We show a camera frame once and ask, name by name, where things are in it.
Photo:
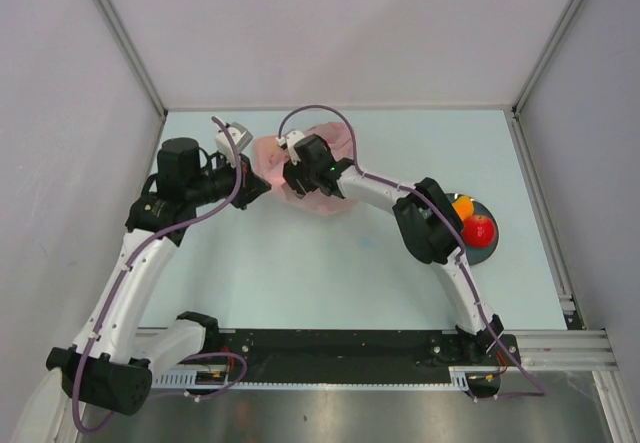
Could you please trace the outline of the aluminium corner post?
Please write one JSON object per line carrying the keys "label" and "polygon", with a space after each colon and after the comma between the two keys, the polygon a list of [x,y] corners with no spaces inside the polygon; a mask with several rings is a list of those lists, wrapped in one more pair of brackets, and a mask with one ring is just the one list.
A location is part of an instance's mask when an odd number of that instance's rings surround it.
{"label": "aluminium corner post", "polygon": [[574,23],[582,6],[586,0],[567,0],[563,10],[560,13],[552,31],[547,38],[541,53],[535,61],[535,64],[529,73],[521,90],[518,92],[514,103],[511,106],[511,112],[515,118],[519,118],[522,111],[526,107],[534,90],[538,86],[547,67],[551,63],[554,55],[559,49],[561,43]]}
{"label": "aluminium corner post", "polygon": [[163,103],[143,58],[136,48],[113,0],[93,0],[93,2],[155,114],[164,123],[168,109]]}

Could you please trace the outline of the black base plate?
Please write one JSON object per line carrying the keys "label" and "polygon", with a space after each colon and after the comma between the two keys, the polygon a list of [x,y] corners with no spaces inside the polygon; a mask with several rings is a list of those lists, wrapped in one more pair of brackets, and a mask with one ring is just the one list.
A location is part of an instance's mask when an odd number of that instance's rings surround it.
{"label": "black base plate", "polygon": [[205,339],[208,351],[230,350],[248,363],[246,383],[409,385],[450,380],[517,357],[515,337],[485,350],[457,330],[226,329]]}

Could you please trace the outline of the right aluminium corner post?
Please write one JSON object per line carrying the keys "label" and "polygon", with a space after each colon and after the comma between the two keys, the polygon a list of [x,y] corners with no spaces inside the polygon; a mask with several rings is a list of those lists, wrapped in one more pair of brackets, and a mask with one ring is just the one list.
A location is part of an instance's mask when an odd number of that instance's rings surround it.
{"label": "right aluminium corner post", "polygon": [[551,63],[554,55],[559,49],[561,43],[574,23],[582,6],[586,0],[567,0],[563,10],[560,13],[552,31],[547,38],[541,53],[535,61],[535,64],[529,73],[521,90],[518,92],[514,103],[511,106],[511,112],[515,118],[519,118],[522,111],[526,107],[534,90],[538,86],[547,67]]}

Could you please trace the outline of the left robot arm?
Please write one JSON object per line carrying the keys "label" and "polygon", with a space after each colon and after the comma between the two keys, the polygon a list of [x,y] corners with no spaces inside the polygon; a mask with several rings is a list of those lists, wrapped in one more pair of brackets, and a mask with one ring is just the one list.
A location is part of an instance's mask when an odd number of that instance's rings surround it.
{"label": "left robot arm", "polygon": [[230,126],[217,134],[212,155],[192,138],[162,143],[157,171],[130,208],[120,255],[96,307],[71,345],[47,357],[47,369],[61,371],[72,401],[130,416],[153,380],[188,357],[230,362],[217,319],[201,313],[181,313],[146,347],[136,345],[135,334],[188,227],[202,221],[198,208],[244,209],[269,191],[242,152],[250,140],[248,131]]}

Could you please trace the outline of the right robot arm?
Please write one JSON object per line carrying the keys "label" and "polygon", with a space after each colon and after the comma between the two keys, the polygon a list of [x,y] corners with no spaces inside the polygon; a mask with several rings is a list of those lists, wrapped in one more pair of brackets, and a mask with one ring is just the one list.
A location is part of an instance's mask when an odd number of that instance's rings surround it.
{"label": "right robot arm", "polygon": [[435,180],[407,186],[367,173],[353,159],[335,159],[328,143],[315,134],[292,131],[277,144],[288,154],[283,177],[298,198],[320,192],[393,215],[408,252],[431,265],[441,282],[454,311],[463,356],[484,364],[496,354],[504,326],[480,296],[462,240],[463,222]]}

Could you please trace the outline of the red fake apple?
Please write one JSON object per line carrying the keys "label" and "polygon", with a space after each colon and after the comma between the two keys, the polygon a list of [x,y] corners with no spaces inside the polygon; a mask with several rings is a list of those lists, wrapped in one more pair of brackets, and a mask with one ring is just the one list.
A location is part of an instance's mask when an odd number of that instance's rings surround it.
{"label": "red fake apple", "polygon": [[494,221],[486,215],[474,214],[464,221],[462,239],[467,246],[483,249],[491,246],[497,237]]}

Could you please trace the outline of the blue ceramic plate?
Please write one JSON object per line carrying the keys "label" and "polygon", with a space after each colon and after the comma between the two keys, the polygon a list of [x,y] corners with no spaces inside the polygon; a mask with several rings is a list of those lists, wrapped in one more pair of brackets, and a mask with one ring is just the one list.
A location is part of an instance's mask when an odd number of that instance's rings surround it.
{"label": "blue ceramic plate", "polygon": [[457,216],[462,221],[461,237],[471,265],[488,260],[499,242],[497,220],[480,201],[461,193],[447,193]]}

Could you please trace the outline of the left aluminium corner post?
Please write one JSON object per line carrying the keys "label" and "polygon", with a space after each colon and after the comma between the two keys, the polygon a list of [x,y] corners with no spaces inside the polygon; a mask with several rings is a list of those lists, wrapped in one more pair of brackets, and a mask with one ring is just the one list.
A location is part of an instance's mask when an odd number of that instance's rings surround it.
{"label": "left aluminium corner post", "polygon": [[168,109],[163,103],[143,58],[136,48],[113,0],[93,0],[93,2],[155,114],[164,123]]}

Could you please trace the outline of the pink plastic bag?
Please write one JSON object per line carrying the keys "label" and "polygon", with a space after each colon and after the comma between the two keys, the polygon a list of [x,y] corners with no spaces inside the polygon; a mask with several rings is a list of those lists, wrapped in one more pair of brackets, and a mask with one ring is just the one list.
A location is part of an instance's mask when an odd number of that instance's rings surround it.
{"label": "pink plastic bag", "polygon": [[[337,166],[340,160],[353,158],[352,137],[342,122],[315,125],[304,134],[305,138],[298,142],[302,148],[297,150],[300,162],[304,164],[332,163]],[[288,161],[288,153],[278,147],[274,135],[255,140],[252,166],[260,177],[271,184],[271,190],[266,193],[268,197],[321,216],[345,213],[357,205],[355,200],[340,196],[327,197],[320,191],[310,193],[303,198],[297,197],[283,177],[283,167]]]}

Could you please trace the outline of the aluminium frame rail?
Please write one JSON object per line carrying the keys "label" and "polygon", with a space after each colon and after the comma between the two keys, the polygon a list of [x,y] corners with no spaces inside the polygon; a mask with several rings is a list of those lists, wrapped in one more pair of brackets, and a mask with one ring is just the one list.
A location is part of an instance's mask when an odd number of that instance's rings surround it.
{"label": "aluminium frame rail", "polygon": [[604,330],[512,331],[522,365],[531,371],[616,371]]}

